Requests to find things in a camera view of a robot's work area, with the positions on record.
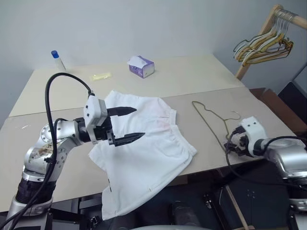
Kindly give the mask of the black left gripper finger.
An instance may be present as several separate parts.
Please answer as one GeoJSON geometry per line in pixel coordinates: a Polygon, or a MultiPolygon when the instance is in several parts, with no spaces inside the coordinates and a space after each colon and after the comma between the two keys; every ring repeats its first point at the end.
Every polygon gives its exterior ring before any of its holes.
{"type": "Polygon", "coordinates": [[[122,138],[113,138],[113,145],[114,146],[122,146],[126,144],[130,144],[138,139],[140,139],[142,136],[144,136],[145,133],[131,133],[131,134],[126,134],[122,138]]]}
{"type": "Polygon", "coordinates": [[[108,108],[107,109],[107,116],[124,116],[131,114],[133,112],[137,111],[137,109],[132,107],[114,107],[114,108],[108,108]]]}

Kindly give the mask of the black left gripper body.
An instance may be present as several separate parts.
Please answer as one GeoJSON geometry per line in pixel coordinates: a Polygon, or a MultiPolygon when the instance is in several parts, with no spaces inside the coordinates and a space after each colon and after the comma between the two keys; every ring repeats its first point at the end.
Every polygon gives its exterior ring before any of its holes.
{"type": "Polygon", "coordinates": [[[107,117],[104,119],[103,123],[96,125],[94,128],[94,135],[96,140],[107,140],[109,145],[115,145],[115,136],[113,133],[113,127],[111,123],[111,116],[115,115],[115,108],[107,109],[107,117]]]}

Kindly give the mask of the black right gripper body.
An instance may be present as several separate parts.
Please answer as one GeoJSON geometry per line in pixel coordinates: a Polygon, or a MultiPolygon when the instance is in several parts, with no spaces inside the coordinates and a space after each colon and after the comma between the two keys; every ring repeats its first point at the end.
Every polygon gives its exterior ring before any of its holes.
{"type": "Polygon", "coordinates": [[[238,156],[250,156],[248,150],[249,139],[245,133],[234,131],[231,142],[234,143],[236,147],[239,147],[238,156]]]}

